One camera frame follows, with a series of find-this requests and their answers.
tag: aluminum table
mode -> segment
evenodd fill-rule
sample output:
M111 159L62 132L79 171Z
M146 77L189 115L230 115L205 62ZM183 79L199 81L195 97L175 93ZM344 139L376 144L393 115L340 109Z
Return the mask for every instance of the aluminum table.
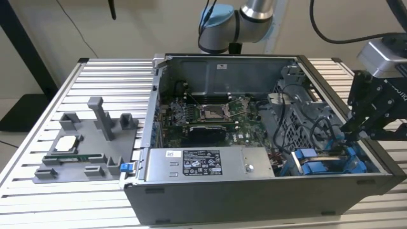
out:
M353 72L333 59L310 59L346 101ZM59 132L65 112L95 118L87 106L91 96L103 96L113 118L131 113L139 119L134 158L138 158L153 82L153 60L91 59L78 63L45 114L0 174L0 229L7 228L149 228L142 226L119 181L34 184L30 180ZM405 120L388 125L396 130ZM407 142L381 142L407 172ZM187 225L183 229L384 229L407 228L407 182L386 195L365 198L342 216L257 222Z

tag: black stand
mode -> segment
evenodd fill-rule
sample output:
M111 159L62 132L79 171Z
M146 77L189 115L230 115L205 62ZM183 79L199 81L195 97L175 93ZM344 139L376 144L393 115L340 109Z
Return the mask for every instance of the black stand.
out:
M45 112L58 87L9 0L0 0L0 26L45 92L26 94L0 121L0 131L27 132Z
M230 54L242 54L242 47L243 44L242 43L230 43Z
M0 130L27 132L33 129L47 106L49 99L43 94L26 94L0 121Z

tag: motherboard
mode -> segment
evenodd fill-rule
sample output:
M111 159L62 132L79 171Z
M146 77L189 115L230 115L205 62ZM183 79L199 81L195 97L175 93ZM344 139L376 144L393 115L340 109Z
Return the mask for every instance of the motherboard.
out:
M245 145L271 151L253 97L189 94L163 104L161 110L163 148Z

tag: cable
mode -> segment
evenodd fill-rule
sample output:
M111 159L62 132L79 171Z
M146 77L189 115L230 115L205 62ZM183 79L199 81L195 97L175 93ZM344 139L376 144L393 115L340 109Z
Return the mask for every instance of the cable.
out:
M15 148L19 148L17 145L14 145L14 144L11 144L11 143L9 143L9 142L3 142L2 140L0 140L0 143L6 144L6 145L9 145L9 146L13 146L13 147L15 147Z
M390 10L394 13L394 16L404 27L404 30L407 32L407 9L402 0L386 0Z
M328 123L328 125L329 125L329 128L330 128L332 139L333 139L334 141L337 140L337 138L336 138L336 132L334 132L334 128L333 128L333 124L332 124L329 118L328 118L328 117L321 117L321 118L316 121L316 123L314 123L314 125L313 125L313 127L312 127L312 131L310 131L310 139L312 139L312 143L313 143L313 147L314 147L314 148L317 148L317 143L316 143L316 140L314 140L314 132L316 132L316 129L317 129L317 127L318 127L320 122L324 121L324 120L326 121L326 123Z
M201 38L202 38L203 31L205 31L205 29L206 29L205 25L206 25L206 23L209 22L209 20L210 20L210 18L211 18L211 15L213 15L213 11L214 11L214 7L215 7L217 2L218 2L218 0L214 1L213 6L211 6L211 8L210 8L210 10L209 10L209 12L207 12L207 14L206 14L206 16L205 16L203 24L201 25L201 29L199 29L198 43L199 43L199 40L201 40Z
M95 54L95 57L99 58L99 56L98 56L95 50L93 49L93 47L90 46L89 42L86 41L86 39L85 39L85 37L83 37L83 34L82 34L82 31L79 30L79 28L78 28L78 26L77 26L77 24L75 24L73 18L70 17L70 15L69 15L69 13L67 13L67 11L66 11L66 9L65 9L62 3L59 2L59 0L55 0L55 1L57 1L57 3L59 4L59 6L61 6L61 8L62 8L62 10L63 10L63 12L65 12L65 14L66 14L66 16L69 17L70 21L73 22L73 24L74 24L74 26L75 26L75 28L77 28L77 31L78 31L79 35L82 36L83 42L86 43L86 45L87 45L89 48L91 49L93 53Z
M288 153L290 154L289 150L285 149L283 146L281 146L277 142L277 138L278 138L278 132L279 130L282 129L282 125L283 125L283 118L285 118L285 114L286 114L286 99L285 99L285 96L283 96L283 93L282 94L282 100L283 100L283 107L282 107L282 113L281 113L281 118L279 118L279 125L278 125L278 128L275 129L275 132L274 132L274 135L273 135L273 143L274 145L278 147L279 151L283 153Z
M318 29L318 26L317 26L317 23L316 23L316 18L314 18L314 3L316 3L316 0L312 0L312 3L310 3L310 19L312 19L312 25L313 25L313 28L318 34L318 36L329 43L332 44L350 44L350 43L356 43L356 42L362 42L362 41L368 41L368 40L372 40L372 39L376 39L376 38L382 38L385 36L392 36L392 35L401 35L401 34L405 34L402 32L389 32L389 33L381 33L381 34L376 34L376 35L370 35L370 36L366 36L366 37L361 37L361 38L354 38L354 39L349 39L349 40L342 40L342 41L338 41L338 40L332 40L329 39L324 33L321 32L321 30Z
M202 31L202 24L203 24L203 20L205 20L205 12L206 12L206 9L209 8L209 5L210 5L210 0L206 1L206 6L205 6L205 9L203 9L203 15L202 15L202 20L199 21L199 26L198 26L198 34L201 35L201 31Z

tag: white wall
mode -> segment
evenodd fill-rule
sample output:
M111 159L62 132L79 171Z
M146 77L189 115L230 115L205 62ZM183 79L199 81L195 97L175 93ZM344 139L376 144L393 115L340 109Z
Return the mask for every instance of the white wall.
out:
M153 58L155 53L199 52L198 24L206 0L61 0L101 58ZM219 0L237 8L245 0ZM94 57L55 0L11 0L51 74L59 83L81 57ZM263 53L265 43L245 45Z
M0 27L0 99L17 99L42 89Z
M357 56L366 42L325 42L313 30L309 9L310 0L289 1L274 53L340 57L352 68L364 68ZM316 0L314 13L321 31L334 40L404 31L385 0Z

